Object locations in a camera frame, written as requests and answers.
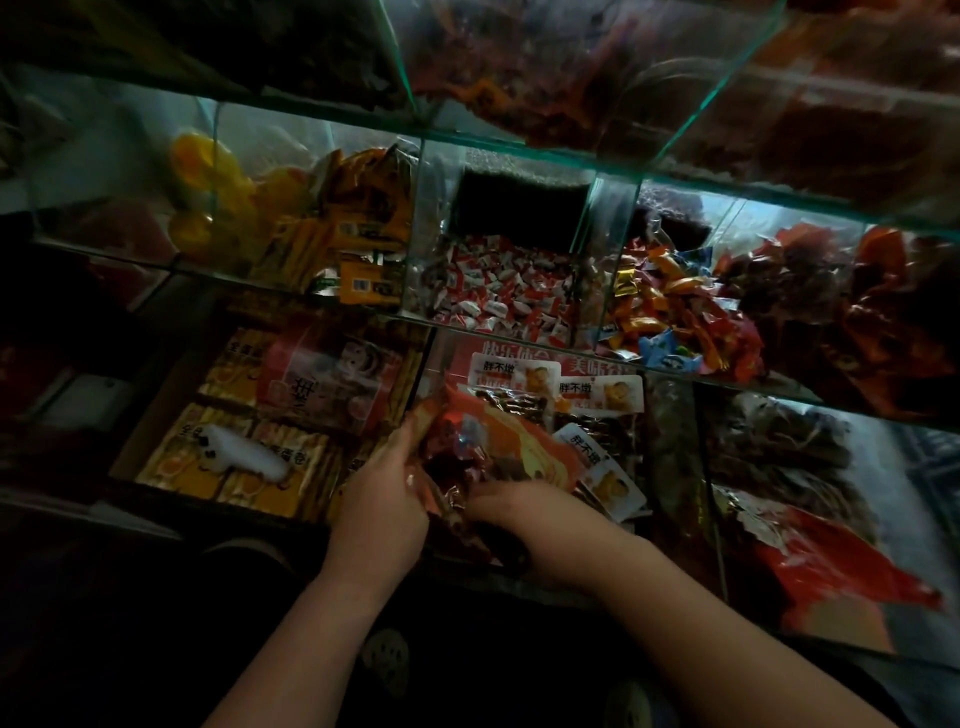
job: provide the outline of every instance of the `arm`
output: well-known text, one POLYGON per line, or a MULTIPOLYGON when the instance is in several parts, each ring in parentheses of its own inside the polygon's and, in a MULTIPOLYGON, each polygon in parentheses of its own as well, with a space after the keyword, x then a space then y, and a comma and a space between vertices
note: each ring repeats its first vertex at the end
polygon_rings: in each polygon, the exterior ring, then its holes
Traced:
POLYGON ((541 482, 471 489, 468 515, 526 544, 547 575, 596 596, 714 728, 890 728, 889 720, 739 616, 650 542, 541 482))
POLYGON ((205 728, 336 723, 363 641, 426 538, 426 512, 404 479, 409 424, 353 476, 320 574, 205 728))

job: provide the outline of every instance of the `hand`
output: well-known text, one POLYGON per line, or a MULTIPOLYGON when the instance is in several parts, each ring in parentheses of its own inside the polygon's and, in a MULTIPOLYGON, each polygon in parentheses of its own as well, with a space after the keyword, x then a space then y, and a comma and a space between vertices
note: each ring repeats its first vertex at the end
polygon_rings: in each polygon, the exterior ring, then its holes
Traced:
POLYGON ((379 611, 423 550, 427 515, 406 485, 404 466, 413 440, 408 420, 344 487, 321 578, 371 598, 379 611))
POLYGON ((629 537, 588 505, 542 480, 476 483, 467 517, 505 528, 530 551, 534 568, 594 592, 610 555, 629 537))

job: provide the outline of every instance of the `vacuum-sealed snack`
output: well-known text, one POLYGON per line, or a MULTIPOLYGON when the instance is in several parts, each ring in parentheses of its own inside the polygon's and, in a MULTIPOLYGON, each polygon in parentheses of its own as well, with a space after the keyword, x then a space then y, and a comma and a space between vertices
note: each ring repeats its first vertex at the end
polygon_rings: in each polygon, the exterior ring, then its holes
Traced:
POLYGON ((253 508, 275 516, 294 518, 326 445, 326 435, 298 427, 261 422, 253 439, 289 463, 290 470, 278 483, 257 473, 234 470, 224 483, 218 501, 253 508))
POLYGON ((292 319, 264 359, 257 403, 353 434, 383 420, 402 358, 344 334, 323 317, 292 319))
POLYGON ((465 521, 470 485, 535 478, 572 493, 586 472, 571 446, 451 385, 439 398, 418 404, 411 416, 418 444, 411 460, 415 485, 469 558, 516 563, 522 549, 499 532, 482 538, 485 531, 465 521))
POLYGON ((467 384, 512 389, 552 400, 559 391, 560 369, 557 361, 476 353, 470 360, 467 384))
POLYGON ((793 602, 782 616, 784 627, 801 630, 812 605, 842 595, 943 608, 940 593, 895 567, 846 526, 731 488, 714 487, 713 493, 720 511, 750 535, 753 552, 793 602))
POLYGON ((614 521, 620 523, 640 515, 647 504, 646 496, 592 437, 573 423, 558 429, 553 437, 576 449, 587 468, 582 483, 614 521))
POLYGON ((246 436, 252 424, 253 420, 248 416, 232 415, 201 404, 188 404, 164 435, 159 447, 136 477, 136 482, 189 496, 213 498, 224 476, 203 467, 198 442, 203 426, 221 425, 246 436))
POLYGON ((643 377, 562 376, 558 391, 554 429, 579 426, 638 482, 643 461, 637 434, 644 406, 643 377))
POLYGON ((546 410, 550 400, 546 397, 531 395, 525 392, 515 392, 512 389, 494 389, 492 387, 470 387, 460 385, 460 388, 469 395, 483 400, 491 407, 501 412, 522 417, 528 423, 545 426, 546 410))
POLYGON ((255 328, 239 328, 206 373, 198 392, 218 400, 256 405, 256 382, 267 349, 276 334, 255 328))
POLYGON ((714 485, 844 524, 868 543, 876 517, 848 480, 847 423, 827 410, 753 393, 701 397, 714 485))

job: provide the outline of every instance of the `plastic snack bag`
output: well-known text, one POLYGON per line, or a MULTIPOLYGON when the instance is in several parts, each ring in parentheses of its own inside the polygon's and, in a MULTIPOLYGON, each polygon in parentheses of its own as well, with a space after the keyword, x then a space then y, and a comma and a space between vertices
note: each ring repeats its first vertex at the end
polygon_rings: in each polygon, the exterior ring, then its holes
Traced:
POLYGON ((465 521, 472 484, 537 478, 572 493, 586 473, 571 446, 450 384, 439 397, 418 404, 411 416, 418 443, 411 476, 427 509, 446 523, 468 558, 519 559, 507 535, 465 521))
POLYGON ((901 571, 840 523, 800 508, 714 486, 720 510, 735 516, 756 542, 756 556, 777 577, 793 602, 783 626, 801 630, 817 602, 850 595, 878 603, 943 607, 943 596, 901 571))
POLYGON ((607 515, 617 523, 640 515, 647 504, 646 496, 637 488, 623 468, 581 427, 571 423, 553 435, 577 450, 588 470, 584 487, 600 501, 607 515))
POLYGON ((402 361, 324 317, 296 316, 267 351, 257 405, 313 426, 365 434, 386 415, 402 361))

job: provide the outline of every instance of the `glass display case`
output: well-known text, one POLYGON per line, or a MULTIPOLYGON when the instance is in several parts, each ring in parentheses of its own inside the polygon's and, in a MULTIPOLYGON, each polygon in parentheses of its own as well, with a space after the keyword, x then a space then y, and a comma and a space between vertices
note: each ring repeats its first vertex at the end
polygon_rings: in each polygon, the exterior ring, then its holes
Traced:
POLYGON ((391 0, 245 58, 263 18, 210 55, 215 13, 111 6, 2 76, 3 502, 314 543, 470 396, 561 460, 586 433, 615 477, 570 490, 765 628, 960 667, 947 10, 391 0), (183 75, 118 70, 134 27, 183 75), (356 78, 308 84, 330 54, 356 78), (841 583, 798 596, 791 538, 841 583))

